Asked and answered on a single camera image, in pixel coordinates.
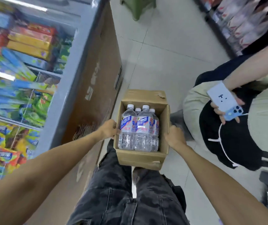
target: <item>box flap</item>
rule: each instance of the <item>box flap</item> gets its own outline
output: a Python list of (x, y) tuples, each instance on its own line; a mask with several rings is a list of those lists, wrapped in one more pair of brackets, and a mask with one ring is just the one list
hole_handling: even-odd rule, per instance
[(160, 90), (150, 91), (150, 90), (128, 89), (122, 101), (167, 104), (166, 94), (164, 91)]

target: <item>beige shirt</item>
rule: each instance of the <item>beige shirt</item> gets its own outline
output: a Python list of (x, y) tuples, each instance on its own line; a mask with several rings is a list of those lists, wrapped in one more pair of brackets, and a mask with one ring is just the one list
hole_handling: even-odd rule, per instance
[[(268, 75), (259, 81), (268, 85)], [(210, 100), (207, 91), (219, 82), (205, 82), (192, 88), (183, 102), (185, 123), (197, 144), (205, 150), (208, 149), (201, 134), (199, 117), (203, 107)], [(253, 99), (248, 115), (248, 127), (258, 147), (263, 151), (268, 151), (268, 88)]]

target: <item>tiled floor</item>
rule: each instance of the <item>tiled floor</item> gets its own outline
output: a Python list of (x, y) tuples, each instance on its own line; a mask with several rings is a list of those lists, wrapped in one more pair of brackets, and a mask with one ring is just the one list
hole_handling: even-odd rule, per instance
[[(111, 7), (124, 77), (116, 104), (128, 88), (164, 90), (171, 112), (175, 112), (181, 109), (183, 99), (199, 74), (229, 59), (193, 0), (157, 0), (157, 8), (148, 9), (137, 22), (119, 0), (111, 0)], [(112, 115), (115, 120), (116, 115), (117, 107)], [(100, 158), (106, 152), (107, 143)], [(260, 199), (259, 172), (242, 167), (232, 170), (195, 142), (188, 144)], [(160, 172), (184, 189), (186, 214), (191, 225), (219, 224), (214, 208), (184, 160), (173, 149)]]

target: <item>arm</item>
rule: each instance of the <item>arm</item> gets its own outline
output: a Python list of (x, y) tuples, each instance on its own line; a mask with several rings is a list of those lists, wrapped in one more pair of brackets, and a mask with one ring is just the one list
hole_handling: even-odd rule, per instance
[(268, 225), (268, 209), (220, 168), (186, 144), (180, 128), (170, 127), (168, 144), (185, 160), (224, 225)]
[(268, 46), (246, 60), (223, 82), (229, 90), (233, 90), (266, 75), (268, 75)]
[(55, 147), (0, 180), (0, 224), (23, 224), (38, 209), (58, 182), (99, 141), (117, 130), (113, 119), (97, 131)]

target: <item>green plastic stool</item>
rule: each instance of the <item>green plastic stool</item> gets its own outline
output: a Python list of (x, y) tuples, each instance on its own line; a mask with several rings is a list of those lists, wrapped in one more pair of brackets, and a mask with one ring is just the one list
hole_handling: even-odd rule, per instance
[(132, 11), (133, 20), (139, 20), (142, 10), (149, 4), (153, 4), (156, 7), (156, 0), (120, 0), (120, 4), (126, 4), (126, 6)]

